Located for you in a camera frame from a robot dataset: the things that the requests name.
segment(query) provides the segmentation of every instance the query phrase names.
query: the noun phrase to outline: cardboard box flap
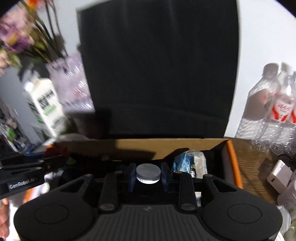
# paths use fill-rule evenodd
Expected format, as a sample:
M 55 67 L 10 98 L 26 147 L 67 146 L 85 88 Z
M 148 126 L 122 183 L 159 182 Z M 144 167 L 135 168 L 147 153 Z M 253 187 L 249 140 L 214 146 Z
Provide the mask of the cardboard box flap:
M 96 157 L 109 155 L 113 160 L 159 160 L 176 150 L 210 150 L 227 139 L 105 139 L 59 142 L 71 153 Z

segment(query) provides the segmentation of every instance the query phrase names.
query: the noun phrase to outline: bottle cap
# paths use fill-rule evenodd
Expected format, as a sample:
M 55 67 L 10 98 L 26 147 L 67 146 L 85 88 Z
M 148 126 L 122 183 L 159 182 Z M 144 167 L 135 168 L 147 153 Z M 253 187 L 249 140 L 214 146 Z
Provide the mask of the bottle cap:
M 277 76 L 277 73 L 279 71 L 279 66 L 276 63 L 269 63 L 264 66 L 263 68 L 263 76 L 264 78 L 268 80 L 272 80 Z
M 137 179 L 145 184 L 158 182 L 160 179 L 160 173 L 160 168 L 150 163 L 138 165 L 136 168 Z

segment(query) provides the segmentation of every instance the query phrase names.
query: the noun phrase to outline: white power adapter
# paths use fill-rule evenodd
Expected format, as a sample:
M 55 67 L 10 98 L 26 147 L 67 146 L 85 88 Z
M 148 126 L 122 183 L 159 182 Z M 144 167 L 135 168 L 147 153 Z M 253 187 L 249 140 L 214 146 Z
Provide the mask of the white power adapter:
M 291 169 L 282 160 L 278 160 L 267 177 L 267 181 L 278 193 L 282 193 L 287 188 L 292 173 Z

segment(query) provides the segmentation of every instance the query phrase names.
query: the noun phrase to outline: plastic bottle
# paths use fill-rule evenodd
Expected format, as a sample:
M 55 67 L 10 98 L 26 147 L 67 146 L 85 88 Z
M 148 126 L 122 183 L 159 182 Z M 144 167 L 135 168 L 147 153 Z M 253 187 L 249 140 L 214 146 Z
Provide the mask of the plastic bottle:
M 279 89 L 280 84 L 276 75 L 279 66 L 270 63 L 264 66 L 262 78 L 249 91 L 246 107 L 240 121 L 235 137 L 241 139 L 252 139 L 258 128 L 258 121 L 262 121 L 267 114 L 270 100 Z
M 269 147 L 278 140 L 285 122 L 290 118 L 295 96 L 294 77 L 288 74 L 271 101 L 269 112 L 262 120 L 258 132 L 252 139 L 252 144 L 257 150 L 268 151 Z
M 296 72 L 293 73 L 292 87 L 295 88 Z M 287 154 L 294 156 L 296 154 L 296 102 L 294 101 L 293 110 L 291 112 L 289 120 L 283 125 L 282 131 L 278 139 L 270 146 L 271 151 L 276 155 Z
M 282 85 L 284 83 L 284 79 L 288 73 L 291 73 L 293 68 L 285 62 L 281 64 L 281 72 L 277 76 L 278 82 Z

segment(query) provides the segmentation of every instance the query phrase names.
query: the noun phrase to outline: purple flower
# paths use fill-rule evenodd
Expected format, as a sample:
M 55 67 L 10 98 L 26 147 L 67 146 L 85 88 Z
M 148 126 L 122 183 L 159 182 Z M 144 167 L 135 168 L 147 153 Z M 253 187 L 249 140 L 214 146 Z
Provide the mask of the purple flower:
M 32 25 L 27 17 L 28 12 L 25 8 L 17 8 L 0 19 L 0 39 L 5 43 L 8 51 L 20 53 L 34 44 L 29 35 Z
M 0 33 L 5 33 L 11 26 L 15 26 L 22 36 L 28 36 L 33 28 L 33 24 L 28 21 L 28 15 L 23 5 L 17 6 L 0 19 Z
M 34 40 L 29 36 L 29 37 L 18 37 L 18 41 L 13 44 L 12 46 L 6 45 L 6 49 L 10 52 L 14 53 L 20 53 L 24 51 L 27 47 L 31 46 L 34 44 Z

